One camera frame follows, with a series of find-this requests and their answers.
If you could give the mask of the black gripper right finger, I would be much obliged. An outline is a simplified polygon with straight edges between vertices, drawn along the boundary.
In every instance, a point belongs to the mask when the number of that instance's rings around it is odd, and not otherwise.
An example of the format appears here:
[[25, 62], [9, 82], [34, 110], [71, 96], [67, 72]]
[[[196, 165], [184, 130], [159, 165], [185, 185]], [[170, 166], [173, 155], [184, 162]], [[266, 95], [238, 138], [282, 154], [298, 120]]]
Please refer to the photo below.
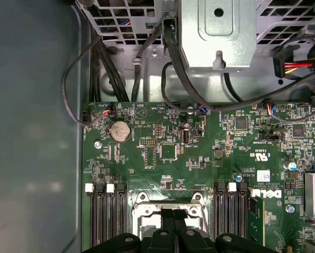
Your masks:
[[194, 229], [186, 226], [187, 213], [182, 209], [174, 210], [174, 226], [181, 252], [246, 252], [266, 253], [274, 250], [258, 245], [251, 240], [235, 234], [224, 233], [211, 240]]

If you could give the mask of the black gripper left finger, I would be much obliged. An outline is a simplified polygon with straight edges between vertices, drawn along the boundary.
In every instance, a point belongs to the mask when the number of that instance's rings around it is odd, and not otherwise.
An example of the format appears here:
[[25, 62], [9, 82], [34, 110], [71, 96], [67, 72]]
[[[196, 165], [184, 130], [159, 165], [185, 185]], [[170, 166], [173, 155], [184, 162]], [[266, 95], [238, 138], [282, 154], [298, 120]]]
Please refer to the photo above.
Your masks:
[[174, 252], [175, 215], [172, 209], [161, 210], [161, 228], [151, 229], [140, 239], [131, 233], [123, 233], [85, 252]]

